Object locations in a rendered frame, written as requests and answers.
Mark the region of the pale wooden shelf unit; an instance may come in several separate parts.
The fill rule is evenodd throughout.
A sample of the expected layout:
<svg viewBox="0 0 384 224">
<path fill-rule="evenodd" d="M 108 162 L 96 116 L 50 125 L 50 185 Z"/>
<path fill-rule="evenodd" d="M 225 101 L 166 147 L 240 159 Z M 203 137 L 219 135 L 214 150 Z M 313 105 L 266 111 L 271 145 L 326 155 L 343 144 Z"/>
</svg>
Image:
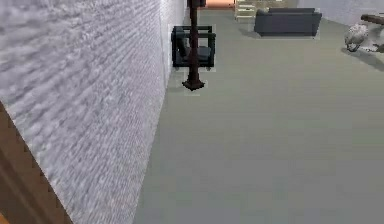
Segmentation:
<svg viewBox="0 0 384 224">
<path fill-rule="evenodd" d="M 236 20 L 242 18 L 254 18 L 256 15 L 256 7 L 254 0 L 235 0 L 234 18 Z"/>
</svg>

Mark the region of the white speckled round pouf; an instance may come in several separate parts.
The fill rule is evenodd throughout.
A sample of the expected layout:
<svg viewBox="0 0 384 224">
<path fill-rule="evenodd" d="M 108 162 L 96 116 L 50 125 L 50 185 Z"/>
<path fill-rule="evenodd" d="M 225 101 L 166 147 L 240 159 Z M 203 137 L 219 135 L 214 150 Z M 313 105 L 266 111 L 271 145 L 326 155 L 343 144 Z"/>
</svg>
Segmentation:
<svg viewBox="0 0 384 224">
<path fill-rule="evenodd" d="M 344 43 L 350 52 L 356 52 L 368 36 L 368 27 L 363 24 L 355 24 L 345 34 Z"/>
</svg>

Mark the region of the brown wooden door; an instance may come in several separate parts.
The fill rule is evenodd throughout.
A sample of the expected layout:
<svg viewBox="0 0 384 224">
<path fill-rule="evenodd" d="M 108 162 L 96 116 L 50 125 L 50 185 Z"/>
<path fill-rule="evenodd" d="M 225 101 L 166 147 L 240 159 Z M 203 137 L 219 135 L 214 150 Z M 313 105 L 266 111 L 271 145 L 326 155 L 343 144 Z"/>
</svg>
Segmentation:
<svg viewBox="0 0 384 224">
<path fill-rule="evenodd" d="M 10 224 L 73 224 L 1 101 L 0 212 Z"/>
</svg>

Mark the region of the dark brown table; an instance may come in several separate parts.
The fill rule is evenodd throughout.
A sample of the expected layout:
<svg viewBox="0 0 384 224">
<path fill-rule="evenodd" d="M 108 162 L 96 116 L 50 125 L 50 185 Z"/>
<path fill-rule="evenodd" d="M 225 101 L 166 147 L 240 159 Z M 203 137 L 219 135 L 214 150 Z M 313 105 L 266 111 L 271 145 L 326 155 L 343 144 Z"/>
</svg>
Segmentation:
<svg viewBox="0 0 384 224">
<path fill-rule="evenodd" d="M 384 25 L 384 17 L 371 14 L 363 14 L 360 19 L 362 21 L 371 22 L 375 24 Z"/>
</svg>

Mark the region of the dark grey sofa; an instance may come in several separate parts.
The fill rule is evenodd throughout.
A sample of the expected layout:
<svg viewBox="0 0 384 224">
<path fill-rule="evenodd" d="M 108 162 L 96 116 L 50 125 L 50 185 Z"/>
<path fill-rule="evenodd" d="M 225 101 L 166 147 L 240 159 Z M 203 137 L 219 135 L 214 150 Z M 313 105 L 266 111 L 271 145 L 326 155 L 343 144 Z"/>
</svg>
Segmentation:
<svg viewBox="0 0 384 224">
<path fill-rule="evenodd" d="M 254 31 L 260 36 L 311 36 L 317 34 L 322 14 L 314 8 L 270 8 L 256 12 Z"/>
</svg>

